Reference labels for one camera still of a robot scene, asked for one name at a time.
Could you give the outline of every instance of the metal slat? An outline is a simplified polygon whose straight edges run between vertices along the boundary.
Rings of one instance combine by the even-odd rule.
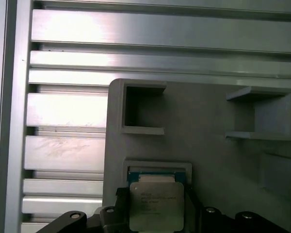
[[[105,139],[27,136],[25,169],[102,173]]]
[[[144,79],[171,82],[291,88],[291,79],[270,79],[240,76],[52,69],[32,69],[29,73],[29,83],[35,84],[109,85],[115,79]]]
[[[291,52],[291,22],[34,10],[32,41]]]
[[[25,195],[102,197],[102,181],[25,179]]]
[[[36,233],[37,231],[41,230],[45,227],[47,223],[22,223],[21,224],[21,233]]]
[[[205,57],[32,51],[32,67],[291,78],[291,62]]]
[[[24,214],[63,214],[76,210],[91,216],[101,205],[102,198],[25,196],[22,212]]]
[[[57,2],[57,0],[39,0],[40,2]],[[291,13],[291,0],[229,0],[222,3],[221,0],[61,0],[60,2],[90,2],[90,3],[104,3],[104,4],[135,4],[135,5],[158,5],[165,7],[179,6],[179,7],[203,7],[203,8],[219,8],[235,9],[235,10],[249,10],[249,11],[273,11],[273,12],[287,12]]]
[[[29,94],[27,126],[106,128],[106,94]]]

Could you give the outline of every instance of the metal panel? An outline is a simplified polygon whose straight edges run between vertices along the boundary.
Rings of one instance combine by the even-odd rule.
[[[291,62],[86,52],[32,51],[32,67],[291,78]]]
[[[29,75],[29,82],[35,84],[109,85],[115,79],[144,79],[291,88],[291,79],[269,79],[241,76],[51,69],[32,69],[30,70]]]
[[[103,172],[105,139],[27,136],[25,169]]]
[[[33,41],[291,52],[291,22],[54,10],[32,20]]]
[[[102,205],[102,198],[25,196],[22,211],[25,214],[62,214],[71,210],[91,216]]]
[[[4,232],[16,0],[0,0],[0,232]]]
[[[98,93],[94,96],[29,94],[27,125],[105,128],[107,101],[106,94]]]
[[[57,0],[40,0],[42,2],[59,2]],[[211,8],[211,9],[235,9],[245,11],[265,11],[265,12],[287,12],[291,13],[291,0],[229,0],[222,2],[221,0],[62,0],[60,2],[88,2],[109,4],[134,4],[134,5],[156,5],[164,7],[190,7],[190,8]]]
[[[17,1],[5,233],[20,232],[32,1]]]
[[[45,227],[47,223],[22,223],[21,224],[21,233],[36,233],[43,227]]]
[[[102,197],[102,181],[25,179],[25,195]]]

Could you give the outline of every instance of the square opening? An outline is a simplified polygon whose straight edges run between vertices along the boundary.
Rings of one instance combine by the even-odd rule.
[[[161,127],[163,91],[164,88],[126,86],[122,125]]]

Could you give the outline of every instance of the screw head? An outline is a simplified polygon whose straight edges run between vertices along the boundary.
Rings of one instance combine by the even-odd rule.
[[[208,213],[214,213],[215,212],[215,209],[213,209],[212,207],[209,207],[209,208],[206,209],[206,211]]]
[[[73,214],[73,215],[71,215],[71,218],[78,218],[78,217],[80,217],[79,214]]]
[[[249,213],[243,213],[242,216],[246,219],[252,219],[252,215]]]

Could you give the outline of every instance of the rectangular slot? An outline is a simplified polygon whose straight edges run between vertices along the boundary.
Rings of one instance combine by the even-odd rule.
[[[282,89],[246,87],[226,95],[234,102],[235,131],[226,137],[291,141],[291,94]]]
[[[125,126],[159,127],[149,115],[158,110],[155,105],[160,101],[164,89],[132,87],[126,88]]]

